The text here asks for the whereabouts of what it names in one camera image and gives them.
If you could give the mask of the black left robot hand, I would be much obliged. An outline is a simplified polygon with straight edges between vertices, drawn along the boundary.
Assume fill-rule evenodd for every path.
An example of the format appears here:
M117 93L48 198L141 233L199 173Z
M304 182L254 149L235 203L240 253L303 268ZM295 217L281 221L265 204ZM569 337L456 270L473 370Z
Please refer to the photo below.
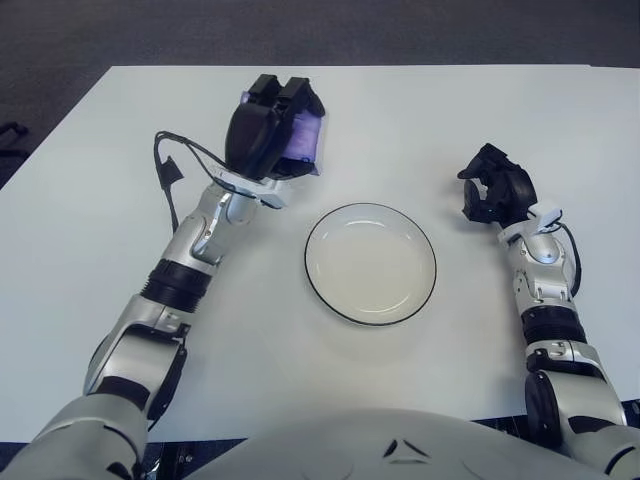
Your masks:
M309 79L262 74L243 93L225 139L229 170L260 182L316 175L325 107Z

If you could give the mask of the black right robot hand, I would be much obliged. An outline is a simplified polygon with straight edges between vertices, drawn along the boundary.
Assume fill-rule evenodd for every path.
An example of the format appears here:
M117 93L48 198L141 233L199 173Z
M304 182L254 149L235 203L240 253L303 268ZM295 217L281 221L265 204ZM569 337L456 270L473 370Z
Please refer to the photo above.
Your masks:
M463 214L472 222L498 223L502 228L523 222L537 202L528 173L507 154L486 143L457 174L464 181Z

